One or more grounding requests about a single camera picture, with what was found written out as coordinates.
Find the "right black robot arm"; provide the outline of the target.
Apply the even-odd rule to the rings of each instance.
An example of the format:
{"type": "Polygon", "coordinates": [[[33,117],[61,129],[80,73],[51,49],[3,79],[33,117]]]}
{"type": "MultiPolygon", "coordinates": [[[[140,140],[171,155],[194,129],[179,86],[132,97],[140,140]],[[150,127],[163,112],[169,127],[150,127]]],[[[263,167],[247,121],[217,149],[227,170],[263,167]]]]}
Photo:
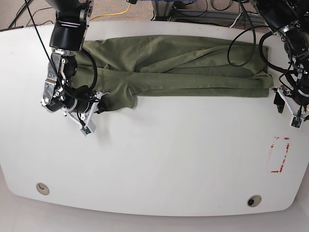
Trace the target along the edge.
{"type": "Polygon", "coordinates": [[[93,114],[105,111],[101,98],[107,90],[95,91],[98,70],[94,58],[83,48],[86,31],[93,10],[93,1],[50,0],[56,11],[56,22],[50,39],[51,55],[48,56],[48,75],[44,84],[42,106],[51,113],[63,110],[65,116],[79,125],[87,136],[94,133],[96,126],[93,114]],[[92,64],[94,79],[91,86],[72,87],[78,64],[75,52],[81,51],[92,64]]]}

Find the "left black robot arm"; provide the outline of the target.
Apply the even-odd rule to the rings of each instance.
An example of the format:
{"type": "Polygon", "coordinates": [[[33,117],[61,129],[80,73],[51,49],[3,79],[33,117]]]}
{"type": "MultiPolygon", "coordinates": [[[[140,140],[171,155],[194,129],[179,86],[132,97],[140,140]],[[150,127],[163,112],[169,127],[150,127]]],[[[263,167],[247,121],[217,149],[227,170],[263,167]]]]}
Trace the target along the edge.
{"type": "Polygon", "coordinates": [[[262,60],[271,69],[281,73],[287,83],[272,88],[274,104],[281,114],[288,107],[292,119],[290,125],[300,129],[309,119],[309,2],[307,0],[252,0],[252,6],[263,18],[270,31],[259,42],[262,52],[264,41],[279,35],[289,59],[287,69],[262,60]]]}

